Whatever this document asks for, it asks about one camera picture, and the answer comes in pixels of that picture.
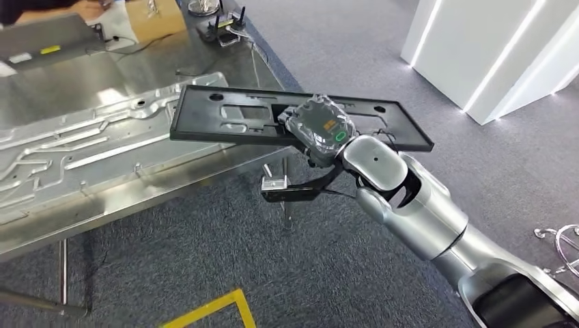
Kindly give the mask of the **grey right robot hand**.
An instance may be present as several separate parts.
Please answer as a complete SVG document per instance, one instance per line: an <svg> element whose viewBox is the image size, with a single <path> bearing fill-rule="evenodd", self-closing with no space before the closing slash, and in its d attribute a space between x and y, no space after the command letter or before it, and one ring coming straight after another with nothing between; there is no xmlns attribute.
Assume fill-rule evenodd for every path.
<svg viewBox="0 0 579 328"><path fill-rule="evenodd" d="M357 136L349 115L333 99L315 94L297 107L288 107L278 121L305 147L317 167L330 167L343 148Z"/></svg>

